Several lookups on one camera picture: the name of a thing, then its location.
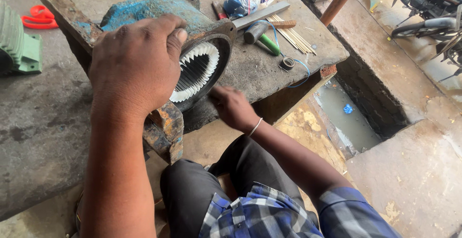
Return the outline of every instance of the man's left hand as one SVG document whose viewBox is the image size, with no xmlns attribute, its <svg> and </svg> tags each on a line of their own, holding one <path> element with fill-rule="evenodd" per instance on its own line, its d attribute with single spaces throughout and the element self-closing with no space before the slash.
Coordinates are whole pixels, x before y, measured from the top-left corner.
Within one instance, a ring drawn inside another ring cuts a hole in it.
<svg viewBox="0 0 462 238">
<path fill-rule="evenodd" d="M 142 123 L 168 101 L 180 77 L 185 27 L 185 20 L 166 14 L 100 35 L 89 70 L 92 122 Z"/>
</svg>

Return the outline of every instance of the scissors handle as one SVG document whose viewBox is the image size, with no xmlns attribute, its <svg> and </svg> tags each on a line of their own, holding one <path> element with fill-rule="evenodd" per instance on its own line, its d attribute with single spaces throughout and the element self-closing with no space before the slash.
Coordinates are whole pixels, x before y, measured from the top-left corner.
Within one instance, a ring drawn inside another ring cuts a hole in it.
<svg viewBox="0 0 462 238">
<path fill-rule="evenodd" d="M 31 8 L 31 15 L 39 19 L 54 19 L 55 15 L 43 5 L 35 5 Z"/>
<path fill-rule="evenodd" d="M 56 21 L 50 18 L 34 18 L 34 17 L 22 16 L 21 20 L 23 21 L 24 26 L 26 26 L 27 28 L 34 28 L 34 29 L 58 28 L 58 24 L 56 24 Z"/>
</svg>

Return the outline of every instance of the plaid shirt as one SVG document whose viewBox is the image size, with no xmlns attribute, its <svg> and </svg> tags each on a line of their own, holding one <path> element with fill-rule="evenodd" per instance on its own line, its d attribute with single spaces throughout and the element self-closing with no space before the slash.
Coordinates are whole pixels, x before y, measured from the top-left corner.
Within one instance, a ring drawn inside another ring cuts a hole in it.
<svg viewBox="0 0 462 238">
<path fill-rule="evenodd" d="M 327 191 L 320 197 L 317 211 L 324 236 L 288 195 L 255 182 L 247 197 L 233 203 L 215 193 L 199 238 L 401 237 L 354 188 Z"/>
</svg>

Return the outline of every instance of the roll of tape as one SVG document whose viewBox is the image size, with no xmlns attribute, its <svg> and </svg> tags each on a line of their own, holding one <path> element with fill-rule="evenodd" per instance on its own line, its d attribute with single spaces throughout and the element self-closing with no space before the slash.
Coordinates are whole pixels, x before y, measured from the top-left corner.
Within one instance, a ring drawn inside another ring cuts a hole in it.
<svg viewBox="0 0 462 238">
<path fill-rule="evenodd" d="M 291 70 L 295 66 L 295 60 L 291 57 L 284 57 L 279 65 L 282 69 Z"/>
</svg>

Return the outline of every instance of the motorcycle tire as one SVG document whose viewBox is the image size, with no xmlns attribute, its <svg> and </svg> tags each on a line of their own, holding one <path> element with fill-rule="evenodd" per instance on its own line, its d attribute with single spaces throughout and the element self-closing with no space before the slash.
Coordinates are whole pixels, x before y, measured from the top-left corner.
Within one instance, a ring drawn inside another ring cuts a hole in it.
<svg viewBox="0 0 462 238">
<path fill-rule="evenodd" d="M 415 24 L 395 28 L 391 32 L 391 37 L 392 38 L 413 37 L 413 36 L 415 36 L 415 34 L 412 34 L 412 33 L 413 32 L 418 32 L 424 26 L 425 26 L 425 22 L 419 22 L 419 23 L 415 23 Z"/>
</svg>

